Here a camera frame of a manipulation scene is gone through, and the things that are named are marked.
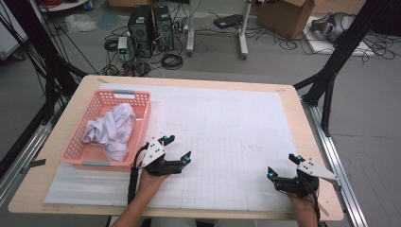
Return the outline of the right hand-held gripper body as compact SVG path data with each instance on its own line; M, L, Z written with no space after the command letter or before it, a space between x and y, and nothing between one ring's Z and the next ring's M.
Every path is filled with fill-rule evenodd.
M278 175L276 182L273 183L277 191L304 198L307 195L313 195L318 190L320 179L333 183L338 178L336 174L312 159L305 159L304 162L296 166L297 175L294 178L284 178Z

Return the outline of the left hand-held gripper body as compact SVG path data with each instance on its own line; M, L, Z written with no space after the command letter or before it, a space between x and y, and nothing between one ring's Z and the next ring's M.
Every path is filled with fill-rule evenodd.
M158 139L152 138L145 147L139 167L153 176L180 174L183 170L181 161L167 161L165 157L166 147L162 146Z

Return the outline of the lilac printed towel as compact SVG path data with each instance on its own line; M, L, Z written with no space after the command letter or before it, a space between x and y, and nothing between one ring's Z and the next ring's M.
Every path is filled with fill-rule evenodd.
M113 106L97 120L89 120L82 136L83 143L103 147L110 161L123 162L128 155L128 142L135 122L135 113L129 103Z

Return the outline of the pink plastic basket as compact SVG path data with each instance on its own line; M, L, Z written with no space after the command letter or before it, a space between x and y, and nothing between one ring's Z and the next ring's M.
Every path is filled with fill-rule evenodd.
M122 162L111 161L101 145L82 141L90 120L97 120L120 103L128 103L135 114L135 123L128 141L128 155ZM89 99L61 160L78 169L98 171L130 171L136 152L145 144L151 115L150 92L98 89Z

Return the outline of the person's left hand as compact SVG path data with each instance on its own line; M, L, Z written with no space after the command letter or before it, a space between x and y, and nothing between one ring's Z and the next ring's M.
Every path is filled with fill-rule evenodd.
M139 186L137 188L136 194L153 198L158 192L160 186L168 178L168 175L153 176L150 175L145 169L142 170L140 176Z

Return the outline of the person's right hand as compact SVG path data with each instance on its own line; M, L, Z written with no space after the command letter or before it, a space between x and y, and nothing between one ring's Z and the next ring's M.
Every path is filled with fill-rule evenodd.
M294 217L315 217L317 212L310 196L299 198L296 195L288 194L288 198L294 210Z

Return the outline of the white grid mat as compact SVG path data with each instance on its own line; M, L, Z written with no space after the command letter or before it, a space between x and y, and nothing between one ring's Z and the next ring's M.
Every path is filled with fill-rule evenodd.
M145 133L138 141L172 135L166 158L190 153L182 173L169 177L153 208L288 212L288 198L266 174L273 167L292 177L295 147L282 99L276 92L104 84L93 95L87 120L136 98L150 106L136 116Z

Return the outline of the person's grey trousers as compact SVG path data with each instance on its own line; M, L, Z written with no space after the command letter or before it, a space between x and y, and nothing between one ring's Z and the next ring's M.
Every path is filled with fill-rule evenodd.
M118 218L111 227L256 227L256 224L249 219L218 219L210 222L194 218Z

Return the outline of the white metal stand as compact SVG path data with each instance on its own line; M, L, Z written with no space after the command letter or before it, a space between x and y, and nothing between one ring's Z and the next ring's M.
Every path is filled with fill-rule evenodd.
M200 3L201 0L189 0L189 15L187 16L189 22L188 22L188 32L187 32L187 42L186 42L186 52L189 57L192 56L195 42L195 26L194 26L193 14L196 11L196 6L194 5L194 1ZM245 2L246 4L243 12L242 22L237 32L237 37L240 45L240 57L242 60L246 60L249 54L246 41L246 28L252 7L252 0L245 0Z

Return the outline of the small white power device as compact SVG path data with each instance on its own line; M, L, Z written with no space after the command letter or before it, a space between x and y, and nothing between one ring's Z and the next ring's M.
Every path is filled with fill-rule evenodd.
M117 44L117 51L121 61L127 61L129 59L129 49L128 49L128 38L119 37Z

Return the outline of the black computer tower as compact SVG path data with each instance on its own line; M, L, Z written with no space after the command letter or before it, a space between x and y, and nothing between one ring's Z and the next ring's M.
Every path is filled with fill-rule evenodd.
M135 5L131 11L128 28L135 56L150 57L151 42L155 38L151 7L149 5Z
M170 51L174 49L172 20L167 6L156 6L153 8L156 36L159 49Z

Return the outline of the white floor board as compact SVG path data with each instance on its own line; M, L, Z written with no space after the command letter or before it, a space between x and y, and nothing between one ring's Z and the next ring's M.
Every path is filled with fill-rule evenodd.
M317 20L317 17L310 16L308 18L306 26L303 31L306 43L308 44L310 50L313 53L331 55L335 50L334 45L330 43L320 32L310 30L311 22L313 20ZM357 48L353 52L353 56L355 57L362 57L362 56L372 57L374 54L375 53L365 42L360 42Z

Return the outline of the flat black device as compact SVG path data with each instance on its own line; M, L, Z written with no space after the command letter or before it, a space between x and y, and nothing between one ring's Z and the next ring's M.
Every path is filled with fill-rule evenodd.
M236 26L242 21L242 15L233 14L221 18L217 18L214 20L214 25L220 29L225 29L228 27Z

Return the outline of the grey headset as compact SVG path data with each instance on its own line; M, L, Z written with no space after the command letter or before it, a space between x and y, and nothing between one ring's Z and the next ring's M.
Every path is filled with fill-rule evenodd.
M347 31L354 18L343 12L328 12L322 18L311 22L311 30L319 31L327 41L334 43L343 32Z

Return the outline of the open cardboard box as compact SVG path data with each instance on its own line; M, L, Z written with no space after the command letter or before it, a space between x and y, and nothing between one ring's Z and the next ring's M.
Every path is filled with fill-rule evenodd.
M315 0L265 0L257 12L257 24L295 39L302 34L315 8Z

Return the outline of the clear plastic bag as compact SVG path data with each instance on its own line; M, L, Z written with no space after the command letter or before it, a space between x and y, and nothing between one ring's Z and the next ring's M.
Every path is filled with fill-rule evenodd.
M89 32L96 29L96 22L86 14L72 14L64 18L69 33Z

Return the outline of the round white table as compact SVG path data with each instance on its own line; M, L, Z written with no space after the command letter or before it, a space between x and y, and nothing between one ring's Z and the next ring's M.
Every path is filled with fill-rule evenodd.
M43 5L39 4L38 8L42 12L60 11L60 10L72 9L72 8L75 8L75 7L78 7L78 6L83 6L88 1L89 0L78 0L77 2L66 2L66 1L63 1L59 5L51 6L51 7L43 6Z

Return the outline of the white cabinet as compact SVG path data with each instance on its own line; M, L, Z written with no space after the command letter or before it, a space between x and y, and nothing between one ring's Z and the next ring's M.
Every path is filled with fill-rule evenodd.
M16 33L21 36L22 40L27 40L27 35L12 14L6 14L2 9L0 9L0 19L4 19L7 23L11 23ZM0 22L0 61L6 60L19 46L20 45L16 39Z

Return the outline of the aluminium rail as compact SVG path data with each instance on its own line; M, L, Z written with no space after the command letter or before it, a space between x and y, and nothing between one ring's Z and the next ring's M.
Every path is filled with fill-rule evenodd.
M310 106L302 99L300 99L300 101L305 110L306 116L308 117L309 124L316 134L316 140L321 148L324 163L338 176L338 179L340 180L341 191L335 191L340 194L342 213L346 215L353 227L369 227L357 201L353 187L348 180L335 143L331 136L325 134L321 126L323 117L321 111L317 106Z
M21 167L36 160L63 111L64 107L57 106L53 113L47 116L42 107L0 161L0 207L25 177L26 174L20 173Z

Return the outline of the black metal frame post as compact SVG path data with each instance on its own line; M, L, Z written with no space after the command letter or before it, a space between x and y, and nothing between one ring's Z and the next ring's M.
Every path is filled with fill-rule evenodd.
M338 73L370 28L394 2L395 0L366 0L355 21L345 32L324 67L315 75L293 85L296 90L310 85L308 92L302 96L302 101L309 106L316 107L320 98L324 96L321 128L325 136L331 136L329 121L334 85Z
M44 79L42 89L45 102L0 161L0 180L22 152L28 136L54 115L56 102L62 97L70 99L78 89L78 80L87 76L86 72L73 65L57 49L29 0L0 0L0 9L4 8L8 8L9 12L0 13L0 25L26 52L37 76Z

